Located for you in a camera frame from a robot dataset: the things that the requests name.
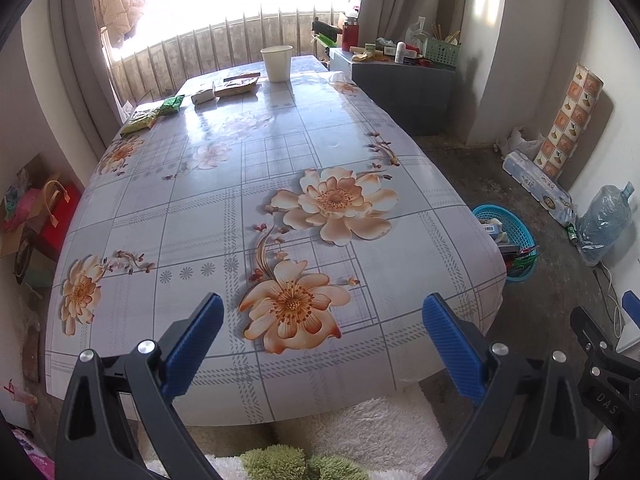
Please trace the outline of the blue plastic trash basket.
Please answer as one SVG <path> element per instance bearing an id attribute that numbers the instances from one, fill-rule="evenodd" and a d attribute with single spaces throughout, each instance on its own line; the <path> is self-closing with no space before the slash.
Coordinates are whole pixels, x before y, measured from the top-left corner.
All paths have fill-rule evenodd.
<path id="1" fill-rule="evenodd" d="M 506 265 L 506 280 L 526 281 L 538 259 L 538 246 L 528 227 L 509 209 L 497 205 L 477 206 L 473 214 L 496 242 Z"/>

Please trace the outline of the large clear water jug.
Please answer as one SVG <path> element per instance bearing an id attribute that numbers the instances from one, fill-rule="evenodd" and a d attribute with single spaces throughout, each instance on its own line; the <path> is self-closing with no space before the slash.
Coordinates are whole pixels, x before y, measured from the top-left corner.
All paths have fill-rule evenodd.
<path id="1" fill-rule="evenodd" d="M 585 213 L 577 219 L 578 252 L 587 266 L 597 266 L 631 224 L 634 185 L 603 185 Z"/>

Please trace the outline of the white fluffy rug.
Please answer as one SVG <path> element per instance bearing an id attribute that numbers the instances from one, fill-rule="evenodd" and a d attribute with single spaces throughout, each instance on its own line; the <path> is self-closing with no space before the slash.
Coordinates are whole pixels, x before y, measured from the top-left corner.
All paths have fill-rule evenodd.
<path id="1" fill-rule="evenodd" d="M 348 458 L 369 479 L 420 479 L 447 447 L 418 385 L 332 413 L 267 425 L 191 426 L 188 434 L 224 479 L 250 479 L 240 456 L 275 444 L 301 448 L 307 456 Z"/>

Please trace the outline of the green fluffy slipper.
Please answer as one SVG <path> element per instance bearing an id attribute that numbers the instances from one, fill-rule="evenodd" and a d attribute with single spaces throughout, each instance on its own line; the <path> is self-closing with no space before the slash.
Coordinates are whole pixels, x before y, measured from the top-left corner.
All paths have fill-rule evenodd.
<path id="1" fill-rule="evenodd" d="M 301 448 L 284 444 L 250 450 L 240 456 L 251 479 L 368 480 L 367 471 L 337 455 L 307 456 Z"/>

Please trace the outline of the white egg carton pack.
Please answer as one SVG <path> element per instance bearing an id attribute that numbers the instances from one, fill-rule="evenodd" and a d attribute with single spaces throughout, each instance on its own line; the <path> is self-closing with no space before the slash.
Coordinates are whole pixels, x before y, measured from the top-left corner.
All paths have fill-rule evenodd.
<path id="1" fill-rule="evenodd" d="M 540 168 L 519 151 L 503 159 L 502 169 L 525 188 L 563 228 L 574 222 L 575 211 L 570 194 L 555 184 Z"/>

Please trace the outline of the floral tablecloth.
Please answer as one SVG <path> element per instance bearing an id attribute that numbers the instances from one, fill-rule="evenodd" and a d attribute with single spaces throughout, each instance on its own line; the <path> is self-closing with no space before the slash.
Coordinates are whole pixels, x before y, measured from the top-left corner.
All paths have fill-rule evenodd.
<path id="1" fill-rule="evenodd" d="M 386 396 L 442 366 L 422 323 L 439 294 L 482 330 L 498 247 L 410 136 L 311 56 L 289 81 L 115 140 L 53 280 L 44 377 L 65 396 L 81 351 L 129 352 L 209 294 L 224 322 L 176 407 L 240 426 Z"/>

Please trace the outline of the red gift bag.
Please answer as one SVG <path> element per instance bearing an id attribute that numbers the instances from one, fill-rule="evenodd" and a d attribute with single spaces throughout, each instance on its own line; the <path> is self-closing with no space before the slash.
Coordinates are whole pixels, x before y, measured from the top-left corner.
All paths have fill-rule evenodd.
<path id="1" fill-rule="evenodd" d="M 42 194 L 46 216 L 38 234 L 39 248 L 49 258 L 58 260 L 81 194 L 73 183 L 62 184 L 55 179 L 44 185 Z"/>

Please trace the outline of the yellow green snack packet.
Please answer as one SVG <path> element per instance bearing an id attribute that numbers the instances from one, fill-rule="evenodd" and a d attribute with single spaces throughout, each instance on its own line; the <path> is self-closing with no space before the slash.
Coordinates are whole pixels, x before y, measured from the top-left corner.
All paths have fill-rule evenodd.
<path id="1" fill-rule="evenodd" d="M 120 130 L 120 136 L 126 138 L 134 133 L 145 129 L 151 129 L 157 121 L 158 107 L 148 108 L 147 110 L 136 110 L 134 114 L 130 116 L 128 122 L 122 126 Z"/>

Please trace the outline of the small green packet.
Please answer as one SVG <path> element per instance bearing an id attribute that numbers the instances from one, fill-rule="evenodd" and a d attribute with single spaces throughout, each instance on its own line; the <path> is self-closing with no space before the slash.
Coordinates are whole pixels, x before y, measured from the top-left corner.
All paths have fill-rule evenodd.
<path id="1" fill-rule="evenodd" d="M 162 104 L 160 104 L 160 107 L 157 109 L 157 115 L 168 116 L 177 114 L 180 110 L 183 99 L 183 94 L 178 94 L 178 96 L 171 96 L 170 98 L 167 98 Z"/>

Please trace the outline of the small white box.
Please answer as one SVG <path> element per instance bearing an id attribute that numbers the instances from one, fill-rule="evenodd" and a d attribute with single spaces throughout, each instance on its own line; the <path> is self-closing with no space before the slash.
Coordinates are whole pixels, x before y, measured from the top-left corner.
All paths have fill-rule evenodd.
<path id="1" fill-rule="evenodd" d="M 209 101 L 213 101 L 215 99 L 215 90 L 212 87 L 203 88 L 193 93 L 191 96 L 191 101 L 194 106 L 198 106 Z"/>

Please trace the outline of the dark grey cabinet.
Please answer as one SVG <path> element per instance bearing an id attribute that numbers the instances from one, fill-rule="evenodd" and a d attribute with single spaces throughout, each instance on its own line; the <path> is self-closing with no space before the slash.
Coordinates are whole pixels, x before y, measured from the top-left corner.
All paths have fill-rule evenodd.
<path id="1" fill-rule="evenodd" d="M 442 132 L 456 78 L 453 68 L 354 62 L 341 48 L 332 48 L 329 57 L 331 72 L 342 72 L 412 136 Z"/>

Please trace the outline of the orange brown snack packet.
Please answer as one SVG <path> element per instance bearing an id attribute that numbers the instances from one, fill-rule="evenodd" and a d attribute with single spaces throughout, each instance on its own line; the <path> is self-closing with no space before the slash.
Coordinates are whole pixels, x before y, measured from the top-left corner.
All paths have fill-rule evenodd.
<path id="1" fill-rule="evenodd" d="M 224 78 L 219 84 L 214 84 L 214 95 L 220 99 L 226 98 L 227 96 L 239 96 L 240 94 L 250 93 L 256 89 L 259 78 L 259 72 L 244 73 Z"/>

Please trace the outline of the green plastic basket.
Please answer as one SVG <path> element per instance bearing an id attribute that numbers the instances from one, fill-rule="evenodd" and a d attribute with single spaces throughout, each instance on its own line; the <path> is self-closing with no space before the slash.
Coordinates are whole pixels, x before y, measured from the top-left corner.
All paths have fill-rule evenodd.
<path id="1" fill-rule="evenodd" d="M 428 37 L 423 56 L 432 63 L 456 67 L 460 53 L 460 44 L 452 44 L 434 37 Z"/>

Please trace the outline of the white paper cup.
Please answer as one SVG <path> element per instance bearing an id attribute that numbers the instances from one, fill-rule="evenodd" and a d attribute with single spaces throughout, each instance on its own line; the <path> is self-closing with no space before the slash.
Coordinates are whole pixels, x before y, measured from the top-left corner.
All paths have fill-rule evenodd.
<path id="1" fill-rule="evenodd" d="M 260 50 L 270 82 L 287 82 L 291 76 L 292 46 L 265 47 Z"/>

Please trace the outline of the grey left curtain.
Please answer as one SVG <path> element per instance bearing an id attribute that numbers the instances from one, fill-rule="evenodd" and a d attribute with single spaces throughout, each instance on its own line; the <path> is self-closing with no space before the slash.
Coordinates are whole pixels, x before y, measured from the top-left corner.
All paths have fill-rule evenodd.
<path id="1" fill-rule="evenodd" d="M 122 126 L 92 0 L 49 0 L 54 53 L 80 130 L 102 156 Z"/>

